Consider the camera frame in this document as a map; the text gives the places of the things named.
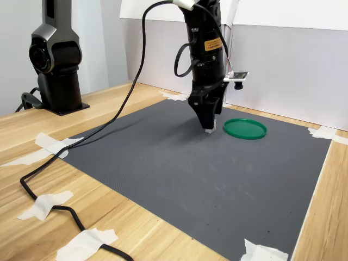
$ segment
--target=black cable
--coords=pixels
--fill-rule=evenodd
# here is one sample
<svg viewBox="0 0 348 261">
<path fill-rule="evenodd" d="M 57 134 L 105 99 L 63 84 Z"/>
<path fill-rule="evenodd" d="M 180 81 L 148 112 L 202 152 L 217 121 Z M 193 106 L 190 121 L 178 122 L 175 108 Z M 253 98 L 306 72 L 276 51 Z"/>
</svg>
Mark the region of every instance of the black cable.
<svg viewBox="0 0 348 261">
<path fill-rule="evenodd" d="M 175 62 L 174 62 L 174 74 L 177 77 L 185 77 L 186 75 L 188 75 L 192 69 L 196 66 L 196 64 L 199 62 L 199 60 L 194 60 L 191 62 L 190 67 L 188 68 L 188 70 L 186 72 L 184 72 L 183 74 L 178 74 L 178 65 L 179 65 L 179 60 L 181 57 L 181 54 L 183 53 L 183 51 L 185 50 L 186 47 L 190 46 L 190 45 L 194 45 L 197 42 L 197 37 L 196 34 L 193 32 L 194 38 L 192 39 L 191 43 L 185 43 L 182 47 L 180 47 L 178 54 L 175 57 Z"/>
<path fill-rule="evenodd" d="M 35 91 L 40 91 L 38 87 L 35 87 L 33 90 L 30 91 L 30 94 L 34 94 Z M 23 108 L 23 103 L 16 109 L 15 113 L 18 113 Z"/>
<path fill-rule="evenodd" d="M 26 192 L 34 199 L 36 200 L 37 199 L 37 196 L 35 195 L 35 193 L 30 189 L 30 187 L 26 184 L 25 180 L 35 174 L 38 174 L 40 173 L 42 170 L 44 170 L 46 167 L 48 167 L 51 163 L 53 163 L 56 159 L 58 159 L 58 157 L 66 150 L 70 149 L 70 148 L 73 148 L 75 147 L 76 145 L 82 143 L 83 141 L 89 139 L 90 137 L 92 137 L 93 135 L 97 134 L 98 132 L 100 132 L 101 130 L 103 130 L 107 125 L 113 123 L 117 118 L 118 116 L 121 114 L 123 108 L 125 107 L 130 95 L 132 94 L 133 92 L 133 89 L 135 87 L 135 83 L 136 81 L 138 80 L 139 78 L 139 75 L 141 73 L 141 70 L 142 70 L 142 67 L 144 65 L 144 60 L 145 60 L 145 48 L 146 48 L 146 33 L 145 33 L 145 17 L 147 15 L 147 13 L 159 6 L 159 5 L 163 5 L 163 4 L 172 4 L 173 1 L 172 0 L 168 0 L 168 1 L 161 1 L 161 2 L 158 2 L 158 3 L 154 3 L 153 5 L 151 5 L 149 8 L 147 8 L 142 16 L 142 21 L 141 21 L 141 25 L 142 25 L 142 55 L 141 55 L 141 63 L 140 63 L 140 67 L 139 67 L 139 70 L 134 78 L 134 81 L 133 81 L 133 84 L 132 84 L 132 87 L 130 88 L 129 90 L 129 93 L 127 94 L 124 102 L 122 103 L 120 109 L 118 110 L 118 112 L 116 113 L 116 115 L 110 120 L 108 121 L 107 123 L 105 123 L 104 125 L 102 125 L 100 128 L 98 128 L 97 130 L 95 130 L 94 132 L 92 132 L 91 134 L 87 135 L 86 137 L 84 137 L 82 140 L 79 140 L 77 142 L 75 142 L 74 144 L 71 144 L 71 145 L 68 145 L 64 148 L 62 148 L 57 154 L 55 154 L 51 159 L 49 159 L 48 161 L 46 161 L 44 164 L 42 164 L 40 167 L 38 167 L 36 170 L 33 170 L 32 172 L 30 172 L 29 174 L 25 175 L 24 177 L 21 178 L 20 182 L 22 184 L 22 186 L 24 187 L 24 189 L 26 190 Z M 66 211 L 69 211 L 72 215 L 72 217 L 74 218 L 77 226 L 79 227 L 79 229 L 81 231 L 85 230 L 85 227 L 82 225 L 80 219 L 78 218 L 76 212 L 70 208 L 70 207 L 66 207 L 66 206 L 53 206 L 52 209 L 56 209 L 56 210 L 66 210 Z M 105 249 L 105 250 L 108 250 L 122 258 L 124 258 L 125 260 L 127 261 L 134 261 L 133 258 L 131 256 L 129 256 L 128 254 L 112 247 L 112 246 L 108 246 L 108 245 L 102 245 L 101 248 Z"/>
<path fill-rule="evenodd" d="M 203 7 L 203 6 L 199 5 L 199 4 L 194 4 L 194 8 L 198 8 L 198 9 L 202 10 L 203 12 L 205 12 L 206 15 L 208 15 L 209 18 L 214 22 L 215 29 L 217 30 L 217 33 L 219 34 L 219 37 L 220 37 L 220 39 L 222 41 L 223 47 L 225 48 L 225 52 L 226 52 L 227 57 L 228 57 L 228 47 L 227 47 L 227 44 L 226 44 L 226 42 L 225 42 L 225 40 L 224 40 L 224 38 L 222 36 L 222 32 L 221 32 L 220 27 L 217 24 L 214 16 L 209 12 L 209 10 L 207 8 L 205 8 L 205 7 Z"/>
</svg>

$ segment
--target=white wall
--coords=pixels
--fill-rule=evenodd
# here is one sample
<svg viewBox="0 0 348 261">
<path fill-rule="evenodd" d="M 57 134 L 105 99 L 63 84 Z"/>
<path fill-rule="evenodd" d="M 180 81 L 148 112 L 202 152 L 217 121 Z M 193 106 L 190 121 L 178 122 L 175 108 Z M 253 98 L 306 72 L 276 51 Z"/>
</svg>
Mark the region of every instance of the white wall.
<svg viewBox="0 0 348 261">
<path fill-rule="evenodd" d="M 109 86 L 115 86 L 128 81 L 125 44 L 119 18 L 121 0 L 101 0 L 101 7 Z"/>
<path fill-rule="evenodd" d="M 32 32 L 42 23 L 41 3 L 0 1 L 0 116 L 13 113 L 21 94 L 38 85 L 28 50 Z M 83 55 L 78 71 L 82 94 L 128 81 L 120 5 L 121 0 L 72 0 L 72 28 Z"/>
<path fill-rule="evenodd" d="M 0 115 L 13 113 L 21 94 L 37 86 L 28 51 L 30 35 L 41 22 L 40 0 L 0 1 Z"/>
</svg>

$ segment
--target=white cardboard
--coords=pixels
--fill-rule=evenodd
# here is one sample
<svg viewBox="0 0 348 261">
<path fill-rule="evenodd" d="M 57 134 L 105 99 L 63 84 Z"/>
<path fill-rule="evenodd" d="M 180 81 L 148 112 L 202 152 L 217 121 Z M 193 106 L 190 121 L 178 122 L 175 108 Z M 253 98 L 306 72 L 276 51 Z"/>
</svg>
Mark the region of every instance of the white cardboard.
<svg viewBox="0 0 348 261">
<path fill-rule="evenodd" d="M 18 216 L 18 219 L 25 220 L 36 216 L 39 220 L 44 220 L 53 206 L 61 205 L 73 196 L 71 191 L 64 191 L 59 194 L 46 194 L 38 196 L 34 205 Z"/>
<path fill-rule="evenodd" d="M 346 0 L 240 0 L 234 24 L 348 31 Z"/>
<path fill-rule="evenodd" d="M 86 229 L 57 252 L 56 261 L 83 261 L 95 254 L 103 244 L 110 245 L 118 239 L 113 229 L 99 231 Z"/>
<path fill-rule="evenodd" d="M 347 44 L 341 30 L 234 25 L 233 69 L 250 74 L 225 102 L 347 131 Z"/>
</svg>

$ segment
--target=orange label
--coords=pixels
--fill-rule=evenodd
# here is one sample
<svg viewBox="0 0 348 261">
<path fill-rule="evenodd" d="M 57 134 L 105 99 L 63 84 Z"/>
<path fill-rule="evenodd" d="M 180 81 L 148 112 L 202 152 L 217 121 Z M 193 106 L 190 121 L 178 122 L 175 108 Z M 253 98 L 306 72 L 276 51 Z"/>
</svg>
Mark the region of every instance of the orange label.
<svg viewBox="0 0 348 261">
<path fill-rule="evenodd" d="M 204 47 L 206 48 L 206 52 L 211 51 L 211 50 L 215 50 L 215 49 L 222 47 L 222 41 L 221 41 L 220 37 L 216 38 L 214 40 L 206 41 L 206 42 L 204 42 Z"/>
</svg>

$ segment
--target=white backdrop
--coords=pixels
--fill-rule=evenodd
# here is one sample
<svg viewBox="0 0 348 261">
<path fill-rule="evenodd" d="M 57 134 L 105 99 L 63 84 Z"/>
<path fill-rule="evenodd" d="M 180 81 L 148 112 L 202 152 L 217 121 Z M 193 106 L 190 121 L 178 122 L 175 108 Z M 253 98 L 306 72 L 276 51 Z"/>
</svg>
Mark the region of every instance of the white backdrop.
<svg viewBox="0 0 348 261">
<path fill-rule="evenodd" d="M 241 0 L 226 102 L 348 130 L 348 1 Z"/>
</svg>

